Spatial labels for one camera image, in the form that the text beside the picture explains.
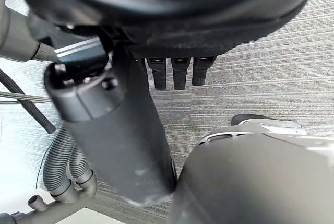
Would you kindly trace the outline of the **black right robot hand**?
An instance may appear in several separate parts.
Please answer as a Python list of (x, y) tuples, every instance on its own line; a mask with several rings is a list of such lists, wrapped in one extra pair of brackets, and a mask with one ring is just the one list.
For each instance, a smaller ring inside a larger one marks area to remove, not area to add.
[(148, 89), (205, 83), (216, 58), (289, 22), (307, 0), (25, 0), (33, 37), (54, 47), (44, 86), (101, 177), (137, 206), (167, 201), (176, 184)]

